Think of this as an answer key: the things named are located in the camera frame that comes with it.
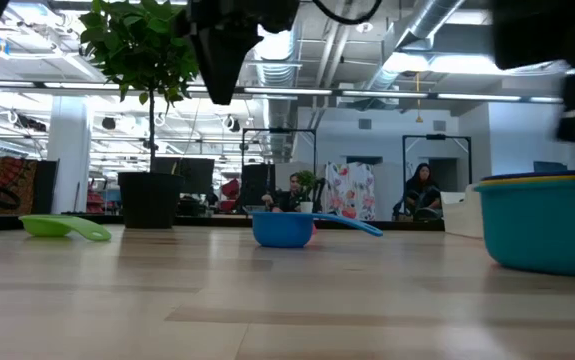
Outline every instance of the black frame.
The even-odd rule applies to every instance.
[[[425,139],[425,140],[440,140],[447,139],[463,139],[467,141],[467,162],[469,170],[469,184],[473,181],[472,168],[471,168],[471,136],[449,136],[443,134],[427,134],[427,135],[403,135],[403,211],[407,209],[405,204],[405,183],[407,183],[407,139]]]
[[[245,183],[245,179],[243,178],[243,171],[242,168],[245,167],[245,135],[250,132],[250,131],[255,131],[255,132],[268,132],[270,134],[290,134],[290,133],[299,133],[299,132],[308,132],[312,135],[314,135],[314,174],[316,174],[316,167],[318,166],[318,149],[317,149],[317,137],[316,137],[316,129],[283,129],[283,128],[269,128],[269,129],[265,129],[265,128],[243,128],[242,129],[242,143],[240,146],[240,149],[242,151],[241,154],[241,171],[240,171],[240,208],[244,208],[245,206],[245,197],[243,192],[245,191],[245,187],[243,186],[243,184]],[[252,144],[258,144],[259,141],[252,141]]]

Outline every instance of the potted plant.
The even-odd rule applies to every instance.
[[[302,193],[306,199],[306,201],[300,202],[300,212],[311,213],[314,209],[314,203],[311,201],[312,198],[310,197],[310,194],[316,185],[316,175],[309,170],[302,170],[296,173],[296,177],[298,178],[298,183],[300,184]]]
[[[172,22],[182,10],[169,1],[129,2],[93,0],[91,12],[80,17],[86,30],[85,56],[119,85],[120,101],[130,90],[141,91],[142,105],[149,101],[150,172],[118,174],[125,226],[170,228],[181,191],[182,178],[155,172],[155,97],[162,96],[167,110],[174,102],[189,98],[188,82],[198,74],[198,64],[187,40],[176,37]]]

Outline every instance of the tree trunk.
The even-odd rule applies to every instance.
[[[154,160],[156,159],[156,144],[154,143],[154,90],[149,89],[149,172],[154,172]]]

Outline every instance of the white column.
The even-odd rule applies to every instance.
[[[93,119],[85,97],[54,96],[47,144],[47,159],[59,161],[53,214],[86,211]]]

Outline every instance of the black cable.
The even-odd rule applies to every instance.
[[[378,11],[380,4],[383,2],[383,0],[376,0],[376,2],[374,3],[374,6],[365,15],[363,15],[357,19],[347,19],[347,18],[344,18],[342,16],[338,16],[338,15],[334,14],[334,12],[329,10],[325,6],[325,4],[322,3],[321,0],[312,0],[312,1],[320,9],[320,11],[323,12],[323,14],[327,15],[327,17],[329,17],[330,19],[337,21],[343,25],[360,25],[360,24],[364,23],[365,21],[368,21],[369,19],[372,18],[372,16],[374,16],[376,11]]]

